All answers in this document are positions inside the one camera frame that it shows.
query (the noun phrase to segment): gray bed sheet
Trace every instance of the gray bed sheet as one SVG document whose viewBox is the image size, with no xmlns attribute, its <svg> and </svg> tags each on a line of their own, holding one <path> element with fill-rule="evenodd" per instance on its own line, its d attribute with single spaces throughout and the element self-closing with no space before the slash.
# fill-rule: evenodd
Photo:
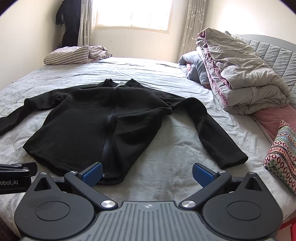
<svg viewBox="0 0 296 241">
<path fill-rule="evenodd" d="M 44 66 L 0 91 L 0 116 L 6 116 L 22 106 L 25 98 L 57 88 L 99 83 L 106 78 L 118 83 L 133 78 L 150 88 L 199 99 L 209 114 L 249 156 L 245 164 L 229 168 L 228 171 L 234 176 L 244 176 L 249 171 L 257 172 L 277 200 L 285 218 L 296 209 L 295 195 L 263 167 L 263 159 L 271 145 L 255 121 L 249 116 L 222 110 L 212 91 L 188 80 L 175 63 L 112 57 L 91 64 Z M 0 137 L 0 163 L 33 161 L 22 146 L 42 126 L 49 112 L 30 114 L 17 127 Z M 97 185 L 95 188 L 119 203 L 124 200 L 175 200 L 179 203 L 201 189 L 192 177 L 192 165 L 195 162 L 214 171 L 219 170 L 200 143 L 192 120 L 185 112 L 176 110 L 171 116 L 163 118 L 157 135 L 122 183 Z M 48 169 L 38 164 L 38 171 Z M 0 217 L 17 235 L 19 233 L 13 215 L 23 195 L 0 196 Z"/>
</svg>

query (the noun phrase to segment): jacket collar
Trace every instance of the jacket collar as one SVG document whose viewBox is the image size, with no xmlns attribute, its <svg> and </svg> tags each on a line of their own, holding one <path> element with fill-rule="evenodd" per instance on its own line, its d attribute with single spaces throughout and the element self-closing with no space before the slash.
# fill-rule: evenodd
<svg viewBox="0 0 296 241">
<path fill-rule="evenodd" d="M 106 79 L 104 82 L 101 82 L 99 84 L 100 87 L 116 87 L 117 85 L 118 85 L 118 83 L 113 82 L 112 79 Z M 129 80 L 124 85 L 131 87 L 131 88 L 141 86 L 141 84 L 139 82 L 135 81 L 134 79 Z"/>
</svg>

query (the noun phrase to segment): metal screw cap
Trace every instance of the metal screw cap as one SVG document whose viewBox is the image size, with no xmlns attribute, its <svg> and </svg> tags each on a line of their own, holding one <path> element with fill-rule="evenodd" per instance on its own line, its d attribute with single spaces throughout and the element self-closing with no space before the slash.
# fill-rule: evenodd
<svg viewBox="0 0 296 241">
<path fill-rule="evenodd" d="M 112 200 L 105 200 L 101 202 L 101 206 L 106 208 L 111 208 L 111 207 L 114 207 L 115 205 L 116 205 L 115 202 Z"/>
<path fill-rule="evenodd" d="M 183 201 L 181 203 L 181 205 L 183 207 L 194 207 L 196 205 L 196 203 L 194 201 L 191 201 L 191 200 L 186 200 L 186 201 Z"/>
</svg>

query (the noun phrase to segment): hanging black clothes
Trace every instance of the hanging black clothes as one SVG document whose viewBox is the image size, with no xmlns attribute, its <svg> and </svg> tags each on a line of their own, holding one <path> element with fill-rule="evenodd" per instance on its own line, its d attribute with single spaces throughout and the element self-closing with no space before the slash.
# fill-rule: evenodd
<svg viewBox="0 0 296 241">
<path fill-rule="evenodd" d="M 56 24 L 65 23 L 66 31 L 61 47 L 72 47 L 78 44 L 80 28 L 81 0 L 64 0 L 56 15 Z"/>
<path fill-rule="evenodd" d="M 133 79 L 117 85 L 106 79 L 25 99 L 23 106 L 0 118 L 0 135 L 31 112 L 53 108 L 24 144 L 26 152 L 57 175 L 80 172 L 100 161 L 105 177 L 99 183 L 117 184 L 152 141 L 162 117 L 183 108 L 201 143 L 222 169 L 247 161 L 246 154 L 198 99 L 150 89 Z"/>
</svg>

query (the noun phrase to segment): patterned cushion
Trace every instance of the patterned cushion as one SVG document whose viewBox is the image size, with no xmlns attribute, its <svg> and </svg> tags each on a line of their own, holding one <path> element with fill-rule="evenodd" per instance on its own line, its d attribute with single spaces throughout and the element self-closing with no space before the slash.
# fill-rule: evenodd
<svg viewBox="0 0 296 241">
<path fill-rule="evenodd" d="M 264 167 L 274 173 L 296 195 L 296 131 L 283 120 L 264 160 Z"/>
</svg>

